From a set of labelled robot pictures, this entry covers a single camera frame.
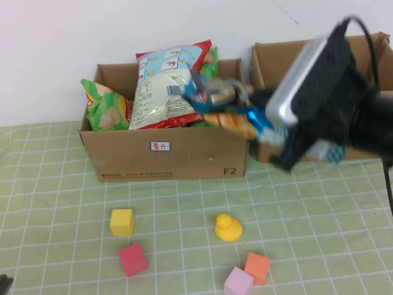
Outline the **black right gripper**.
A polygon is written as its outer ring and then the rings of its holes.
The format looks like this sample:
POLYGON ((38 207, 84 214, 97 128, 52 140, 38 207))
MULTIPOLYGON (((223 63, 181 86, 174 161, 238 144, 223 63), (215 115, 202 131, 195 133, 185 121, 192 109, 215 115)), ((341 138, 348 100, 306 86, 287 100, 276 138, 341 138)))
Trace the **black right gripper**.
MULTIPOLYGON (((346 70, 340 77, 321 86, 322 94, 301 94, 295 97, 298 123, 289 128, 289 135, 270 162, 291 171, 318 140, 337 145, 371 150, 365 144, 366 128, 363 113, 369 114, 369 104, 375 101, 378 86, 369 84, 356 70, 346 70)), ((265 110, 275 88, 255 89, 250 102, 265 110)))

